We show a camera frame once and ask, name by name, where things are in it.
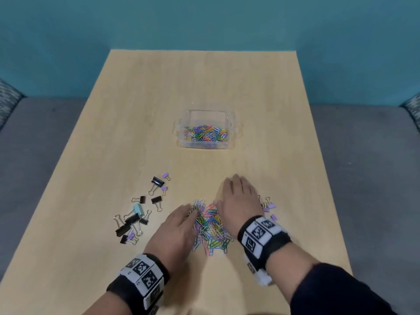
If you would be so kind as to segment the light blue binder clip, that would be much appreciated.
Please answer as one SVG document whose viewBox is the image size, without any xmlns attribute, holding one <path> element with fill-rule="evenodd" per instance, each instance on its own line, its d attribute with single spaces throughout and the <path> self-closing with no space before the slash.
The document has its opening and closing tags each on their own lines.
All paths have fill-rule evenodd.
<svg viewBox="0 0 420 315">
<path fill-rule="evenodd" d="M 144 216 L 144 210 L 143 210 L 142 204 L 135 203 L 133 206 L 133 209 L 128 214 L 124 215 L 123 219 L 126 221 L 132 217 L 141 218 L 143 216 Z"/>
</svg>

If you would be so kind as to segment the person's left hand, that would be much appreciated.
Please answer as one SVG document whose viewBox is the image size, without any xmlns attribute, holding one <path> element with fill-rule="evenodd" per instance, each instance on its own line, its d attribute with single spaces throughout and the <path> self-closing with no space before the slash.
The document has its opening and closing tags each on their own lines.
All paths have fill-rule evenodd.
<svg viewBox="0 0 420 315">
<path fill-rule="evenodd" d="M 169 214 L 166 220 L 150 238 L 143 251 L 157 257 L 170 275 L 174 274 L 190 254 L 194 238 L 193 223 L 179 223 L 179 207 Z"/>
</svg>

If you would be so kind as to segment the person's right forearm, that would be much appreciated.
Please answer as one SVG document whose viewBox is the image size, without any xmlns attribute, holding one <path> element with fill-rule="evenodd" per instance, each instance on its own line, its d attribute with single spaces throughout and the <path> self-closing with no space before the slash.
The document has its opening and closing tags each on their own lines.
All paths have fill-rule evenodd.
<svg viewBox="0 0 420 315">
<path fill-rule="evenodd" d="M 265 269 L 288 304 L 306 275 L 320 261 L 290 242 L 273 252 Z"/>
</svg>

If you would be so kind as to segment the black wristband with marker tags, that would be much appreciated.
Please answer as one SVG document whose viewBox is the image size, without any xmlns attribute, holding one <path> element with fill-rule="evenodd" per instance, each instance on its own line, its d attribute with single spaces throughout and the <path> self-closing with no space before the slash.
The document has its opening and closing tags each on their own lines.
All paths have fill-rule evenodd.
<svg viewBox="0 0 420 315">
<path fill-rule="evenodd" d="M 271 254 L 292 242 L 289 234 L 275 221 L 262 215 L 247 220 L 239 230 L 238 242 L 244 249 L 244 259 L 260 286 L 273 283 L 266 271 Z"/>
<path fill-rule="evenodd" d="M 132 315 L 156 315 L 164 301 L 170 273 L 153 254 L 138 254 L 108 285 L 107 291 L 127 304 Z"/>
</svg>

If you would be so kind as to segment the pile of colourful paper clips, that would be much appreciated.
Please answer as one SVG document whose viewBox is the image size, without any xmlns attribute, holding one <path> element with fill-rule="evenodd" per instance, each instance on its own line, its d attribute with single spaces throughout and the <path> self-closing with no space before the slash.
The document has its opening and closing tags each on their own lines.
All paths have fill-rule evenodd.
<svg viewBox="0 0 420 315">
<path fill-rule="evenodd" d="M 198 213 L 193 223 L 195 236 L 189 252 L 203 248 L 207 257 L 222 254 L 227 256 L 229 244 L 234 242 L 234 238 L 227 231 L 213 203 L 207 205 L 205 199 L 196 199 L 192 205 Z"/>
</svg>

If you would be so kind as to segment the clear plastic container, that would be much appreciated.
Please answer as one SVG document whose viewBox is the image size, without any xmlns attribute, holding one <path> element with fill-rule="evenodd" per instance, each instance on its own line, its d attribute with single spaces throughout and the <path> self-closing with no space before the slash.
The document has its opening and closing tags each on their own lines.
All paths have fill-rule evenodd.
<svg viewBox="0 0 420 315">
<path fill-rule="evenodd" d="M 200 125 L 215 126 L 228 129 L 228 142 L 205 143 L 189 142 L 184 140 L 184 127 L 195 127 Z M 181 113 L 174 121 L 172 132 L 176 137 L 178 147 L 197 150 L 225 150 L 232 149 L 238 135 L 237 117 L 233 111 L 222 109 L 189 109 Z"/>
</svg>

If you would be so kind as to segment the group of black binder clips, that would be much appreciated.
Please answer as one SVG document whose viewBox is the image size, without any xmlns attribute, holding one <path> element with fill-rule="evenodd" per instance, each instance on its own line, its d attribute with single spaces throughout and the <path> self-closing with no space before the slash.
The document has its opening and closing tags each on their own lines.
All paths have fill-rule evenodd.
<svg viewBox="0 0 420 315">
<path fill-rule="evenodd" d="M 152 178 L 151 184 L 152 184 L 151 189 L 147 192 L 147 195 L 151 196 L 151 199 L 150 199 L 151 204 L 156 207 L 157 212 L 161 212 L 162 211 L 161 202 L 163 200 L 161 187 L 165 186 L 165 181 L 155 176 Z M 132 209 L 128 213 L 124 215 L 117 214 L 113 217 L 113 220 L 117 224 L 117 229 L 115 230 L 115 234 L 119 238 L 120 244 L 132 244 L 132 245 L 137 244 L 135 242 L 127 241 L 127 235 L 130 232 L 136 233 L 138 238 L 143 236 L 144 232 L 142 230 L 142 226 L 147 226 L 149 224 L 150 215 L 152 213 L 150 209 L 147 209 L 147 210 L 144 209 L 146 200 L 147 200 L 146 195 L 134 197 L 131 199 L 131 203 L 133 204 L 133 206 L 135 203 L 140 203 L 142 205 L 143 210 L 144 210 L 143 217 L 141 218 L 132 217 L 126 221 L 123 219 L 123 216 L 128 214 L 133 209 L 133 206 L 132 206 Z"/>
</svg>

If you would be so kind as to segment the person's left forearm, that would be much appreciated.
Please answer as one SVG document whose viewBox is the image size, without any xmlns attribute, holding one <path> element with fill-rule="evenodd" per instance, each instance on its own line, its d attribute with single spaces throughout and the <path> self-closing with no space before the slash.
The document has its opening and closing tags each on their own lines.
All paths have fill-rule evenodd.
<svg viewBox="0 0 420 315">
<path fill-rule="evenodd" d="M 147 309 L 144 296 L 133 286 L 113 286 L 82 315 L 150 315 L 155 314 L 156 301 Z"/>
</svg>

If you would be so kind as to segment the dark sleeve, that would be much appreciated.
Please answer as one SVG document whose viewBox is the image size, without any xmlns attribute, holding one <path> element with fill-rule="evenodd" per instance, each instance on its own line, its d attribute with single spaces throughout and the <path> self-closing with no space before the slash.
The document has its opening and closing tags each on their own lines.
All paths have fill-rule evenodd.
<svg viewBox="0 0 420 315">
<path fill-rule="evenodd" d="M 291 315 L 397 315 L 368 285 L 341 267 L 315 265 L 298 285 Z"/>
</svg>

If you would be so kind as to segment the person's right hand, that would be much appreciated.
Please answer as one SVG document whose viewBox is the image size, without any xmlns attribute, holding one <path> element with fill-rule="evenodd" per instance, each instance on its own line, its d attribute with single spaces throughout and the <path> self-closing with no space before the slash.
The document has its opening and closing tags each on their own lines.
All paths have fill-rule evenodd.
<svg viewBox="0 0 420 315">
<path fill-rule="evenodd" d="M 223 181 L 215 200 L 224 202 L 224 213 L 220 216 L 234 238 L 238 237 L 240 229 L 249 219 L 264 215 L 255 187 L 238 174 Z"/>
</svg>

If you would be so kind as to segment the heap of paper clips in container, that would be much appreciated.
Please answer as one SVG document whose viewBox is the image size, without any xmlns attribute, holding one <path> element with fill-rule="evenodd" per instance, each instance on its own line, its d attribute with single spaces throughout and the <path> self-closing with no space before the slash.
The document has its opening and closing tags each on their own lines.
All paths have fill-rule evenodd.
<svg viewBox="0 0 420 315">
<path fill-rule="evenodd" d="M 228 129 L 215 126 L 200 125 L 195 127 L 184 127 L 183 136 L 185 141 L 222 143 L 228 142 Z"/>
</svg>

